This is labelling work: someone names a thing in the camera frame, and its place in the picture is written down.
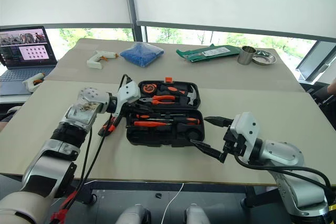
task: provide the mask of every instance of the white glue gun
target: white glue gun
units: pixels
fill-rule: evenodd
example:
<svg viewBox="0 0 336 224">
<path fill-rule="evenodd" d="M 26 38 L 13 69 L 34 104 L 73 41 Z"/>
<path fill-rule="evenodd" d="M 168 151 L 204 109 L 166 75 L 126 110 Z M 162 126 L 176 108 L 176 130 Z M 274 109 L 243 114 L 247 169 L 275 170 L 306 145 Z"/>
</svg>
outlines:
<svg viewBox="0 0 336 224">
<path fill-rule="evenodd" d="M 22 84 L 24 86 L 26 86 L 26 89 L 33 93 L 43 82 L 43 78 L 46 75 L 44 73 L 38 73 L 30 78 L 28 78 L 27 80 L 23 81 Z"/>
<path fill-rule="evenodd" d="M 115 59 L 116 57 L 118 57 L 116 52 L 96 51 L 95 54 L 86 61 L 86 65 L 88 65 L 89 68 L 102 69 L 103 66 L 99 62 L 100 60 L 107 61 L 107 59 Z"/>
</svg>

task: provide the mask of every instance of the laptop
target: laptop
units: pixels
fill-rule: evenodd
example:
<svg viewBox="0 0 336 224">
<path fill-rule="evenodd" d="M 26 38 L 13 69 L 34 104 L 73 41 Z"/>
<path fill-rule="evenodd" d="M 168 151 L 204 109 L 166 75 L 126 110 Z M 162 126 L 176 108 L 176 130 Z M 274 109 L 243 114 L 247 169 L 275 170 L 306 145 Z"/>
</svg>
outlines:
<svg viewBox="0 0 336 224">
<path fill-rule="evenodd" d="M 57 60 L 43 26 L 0 29 L 0 95 L 30 94 L 22 82 L 38 73 L 48 75 Z"/>
</svg>

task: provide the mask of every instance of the black toolbox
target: black toolbox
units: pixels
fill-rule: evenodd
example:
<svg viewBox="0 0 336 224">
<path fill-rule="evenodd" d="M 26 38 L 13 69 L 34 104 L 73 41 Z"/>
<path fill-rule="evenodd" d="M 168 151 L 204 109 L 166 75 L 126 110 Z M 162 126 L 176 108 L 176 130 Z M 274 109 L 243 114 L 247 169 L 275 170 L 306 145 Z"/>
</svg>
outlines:
<svg viewBox="0 0 336 224">
<path fill-rule="evenodd" d="M 204 140 L 204 121 L 197 110 L 201 100 L 196 84 L 166 78 L 166 81 L 142 81 L 139 88 L 141 98 L 136 103 L 147 105 L 153 113 L 130 113 L 127 116 L 127 139 L 131 144 L 183 147 L 193 145 L 190 139 Z"/>
</svg>

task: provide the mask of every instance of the label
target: label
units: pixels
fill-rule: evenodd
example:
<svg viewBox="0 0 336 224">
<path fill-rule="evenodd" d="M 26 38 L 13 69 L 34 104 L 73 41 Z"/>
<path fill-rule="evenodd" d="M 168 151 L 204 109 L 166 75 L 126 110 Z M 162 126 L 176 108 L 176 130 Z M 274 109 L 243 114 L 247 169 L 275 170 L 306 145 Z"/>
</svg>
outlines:
<svg viewBox="0 0 336 224">
<path fill-rule="evenodd" d="M 219 48 L 216 48 L 216 49 L 211 49 L 211 50 L 208 50 L 208 51 L 204 51 L 204 52 L 202 52 L 202 54 L 206 57 L 209 57 L 209 56 L 213 56 L 213 55 L 224 54 L 226 52 L 230 52 L 230 50 L 227 49 L 226 47 L 219 47 Z"/>
</svg>

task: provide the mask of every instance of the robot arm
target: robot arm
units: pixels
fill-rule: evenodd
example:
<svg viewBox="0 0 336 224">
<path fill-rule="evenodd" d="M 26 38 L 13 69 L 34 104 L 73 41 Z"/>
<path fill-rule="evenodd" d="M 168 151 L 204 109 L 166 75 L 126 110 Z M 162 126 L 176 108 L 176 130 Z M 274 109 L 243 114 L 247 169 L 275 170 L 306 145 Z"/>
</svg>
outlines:
<svg viewBox="0 0 336 224">
<path fill-rule="evenodd" d="M 293 222 L 297 223 L 302 218 L 327 218 L 329 206 L 325 191 L 312 183 L 319 184 L 318 178 L 307 170 L 324 176 L 326 187 L 330 187 L 330 183 L 321 172 L 304 167 L 303 154 L 297 147 L 287 142 L 257 138 L 260 127 L 250 112 L 236 115 L 233 120 L 218 116 L 210 116 L 205 120 L 217 126 L 228 127 L 224 136 L 225 145 L 223 152 L 220 152 L 203 142 L 191 140 L 198 149 L 222 163 L 227 154 L 232 154 L 244 167 L 268 170 L 278 185 L 282 201 Z"/>
<path fill-rule="evenodd" d="M 74 161 L 97 113 L 120 114 L 126 103 L 140 98 L 138 85 L 128 78 L 116 97 L 84 88 L 66 112 L 23 176 L 20 191 L 0 201 L 0 223 L 42 223 L 54 198 L 62 197 L 77 166 Z"/>
</svg>

